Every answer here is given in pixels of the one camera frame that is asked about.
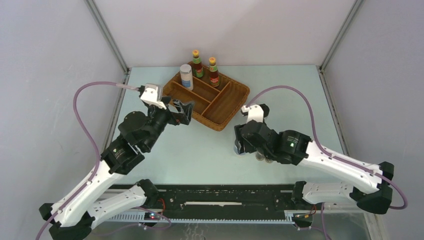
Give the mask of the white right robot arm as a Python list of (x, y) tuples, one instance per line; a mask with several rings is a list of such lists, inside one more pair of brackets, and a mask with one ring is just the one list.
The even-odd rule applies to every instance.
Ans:
[(291, 204), (304, 209), (323, 202), (353, 202), (361, 210), (383, 215), (390, 208), (393, 189), (389, 180), (394, 165), (383, 161), (366, 163), (319, 147), (310, 136), (295, 130), (276, 132), (254, 120), (236, 125), (235, 148), (239, 155), (257, 153), (261, 158), (283, 165), (303, 166), (339, 178), (337, 183), (299, 181), (291, 194)]

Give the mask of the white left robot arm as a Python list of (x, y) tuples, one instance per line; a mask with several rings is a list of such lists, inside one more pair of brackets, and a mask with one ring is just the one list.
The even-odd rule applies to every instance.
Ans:
[(51, 224), (54, 240), (83, 240), (105, 220), (126, 210), (153, 208), (159, 191), (149, 179), (136, 182), (128, 190), (98, 200), (118, 180), (129, 174), (149, 153), (167, 125), (189, 125), (194, 101), (182, 103), (162, 97), (163, 106), (146, 104), (147, 114), (128, 113), (118, 125), (120, 134), (100, 155), (100, 161), (79, 183), (73, 193), (56, 203), (45, 203), (40, 214)]

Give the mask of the clear-lid blue-label spice jar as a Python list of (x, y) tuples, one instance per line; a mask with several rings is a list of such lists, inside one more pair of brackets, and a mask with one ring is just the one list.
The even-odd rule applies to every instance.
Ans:
[(243, 156), (246, 153), (243, 150), (240, 150), (236, 145), (233, 147), (234, 152), (238, 155), (238, 156)]

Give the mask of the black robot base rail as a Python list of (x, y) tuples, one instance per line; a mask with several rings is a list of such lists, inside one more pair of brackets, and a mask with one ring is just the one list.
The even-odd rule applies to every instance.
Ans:
[(144, 208), (163, 210), (174, 221), (289, 221), (289, 213), (314, 213), (316, 206), (292, 199), (292, 184), (158, 184)]

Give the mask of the black-cap spice bottle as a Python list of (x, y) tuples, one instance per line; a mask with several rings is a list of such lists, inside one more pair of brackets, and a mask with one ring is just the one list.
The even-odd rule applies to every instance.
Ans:
[(270, 108), (265, 103), (262, 103), (259, 106), (261, 107), (261, 109), (263, 111), (263, 118), (264, 119), (267, 118), (269, 116), (269, 113), (270, 113)]

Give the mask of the clear-lid white spice jar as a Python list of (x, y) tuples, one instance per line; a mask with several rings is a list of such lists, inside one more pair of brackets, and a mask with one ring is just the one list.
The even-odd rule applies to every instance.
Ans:
[(192, 67), (189, 64), (183, 64), (179, 69), (181, 85), (192, 91), (194, 89)]

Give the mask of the red sauce bottle yellow cap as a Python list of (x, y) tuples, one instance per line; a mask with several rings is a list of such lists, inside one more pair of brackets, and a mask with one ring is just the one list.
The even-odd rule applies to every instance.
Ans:
[(195, 76), (199, 79), (202, 78), (204, 76), (204, 69), (200, 58), (200, 52), (197, 49), (192, 51), (192, 62)]

